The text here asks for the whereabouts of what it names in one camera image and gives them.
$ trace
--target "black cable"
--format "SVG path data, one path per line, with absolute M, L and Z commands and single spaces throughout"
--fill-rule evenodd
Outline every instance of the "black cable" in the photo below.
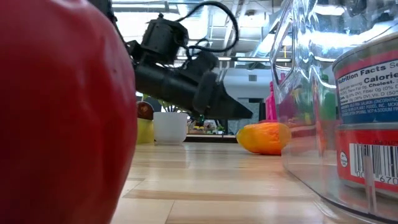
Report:
M 195 43 L 195 46 L 198 46 L 202 42 L 207 42 L 206 47 L 208 47 L 209 44 L 210 44 L 210 41 L 207 38 L 202 38 L 202 39 L 198 40 Z M 189 48 L 189 47 L 188 47 L 188 50 L 192 50 L 192 51 L 189 51 L 189 54 L 192 55 L 192 56 L 197 56 L 199 54 L 199 52 L 200 52 L 200 49 L 192 49 L 192 48 Z
M 192 16 L 192 14 L 194 12 L 196 12 L 198 9 L 200 9 L 203 6 L 216 6 L 217 8 L 221 9 L 222 11 L 224 11 L 228 15 L 228 17 L 231 19 L 232 25 L 233 25 L 234 30 L 235 30 L 234 41 L 232 42 L 231 45 L 229 45 L 229 46 L 227 46 L 227 47 L 225 47 L 223 49 L 211 49 L 209 47 L 202 47 L 202 46 L 199 46 L 197 44 L 195 44 L 193 46 L 189 46 L 188 48 L 189 49 L 204 50 L 204 51 L 207 51 L 207 52 L 214 52 L 214 53 L 222 53 L 222 52 L 226 52 L 228 50 L 231 50 L 233 47 L 235 47 L 235 45 L 239 41 L 239 27 L 238 27 L 238 22 L 237 22 L 237 20 L 235 18 L 235 15 L 224 4 L 222 4 L 220 2 L 216 2 L 216 1 L 205 1 L 205 2 L 199 3 L 190 12 L 188 12 L 188 14 L 186 16 L 177 19 L 176 22 L 181 22 L 184 19 Z

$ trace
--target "red bell pepper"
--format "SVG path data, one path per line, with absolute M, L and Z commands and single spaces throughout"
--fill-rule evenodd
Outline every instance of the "red bell pepper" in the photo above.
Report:
M 86 0 L 3 0 L 0 28 L 0 223 L 109 223 L 137 134 L 123 43 Z

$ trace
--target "orange squash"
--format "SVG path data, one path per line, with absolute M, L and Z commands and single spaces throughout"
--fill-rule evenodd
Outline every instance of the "orange squash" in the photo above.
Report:
M 289 127 L 281 123 L 249 124 L 236 134 L 243 148 L 265 155 L 280 155 L 291 138 Z

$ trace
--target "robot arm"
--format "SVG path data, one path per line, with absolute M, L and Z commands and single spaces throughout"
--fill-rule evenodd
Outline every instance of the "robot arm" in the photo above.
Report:
M 114 24 L 116 18 L 111 9 L 110 0 L 90 0 Z M 233 14 L 219 2 L 204 2 L 203 5 L 216 5 L 229 17 Z M 157 19 L 149 22 L 148 28 L 139 44 L 135 40 L 125 43 L 129 55 L 134 59 L 132 65 L 136 76 L 136 90 L 185 108 L 194 115 L 203 114 L 208 119 L 241 119 L 251 118 L 252 112 L 230 97 L 223 85 L 218 82 L 217 74 L 211 70 L 218 63 L 212 52 L 225 52 L 236 44 L 239 35 L 237 22 L 233 18 L 236 40 L 226 49 L 208 49 L 188 44 L 188 30 L 177 21 L 169 21 L 159 14 Z M 161 65 L 174 64 L 178 50 L 184 47 L 188 59 L 180 68 L 169 68 Z M 195 58 L 189 55 L 190 49 L 201 50 Z

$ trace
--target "nutrition facts label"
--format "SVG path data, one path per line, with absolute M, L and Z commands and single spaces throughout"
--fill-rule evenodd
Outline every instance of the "nutrition facts label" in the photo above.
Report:
M 398 121 L 398 60 L 351 72 L 337 85 L 344 123 Z

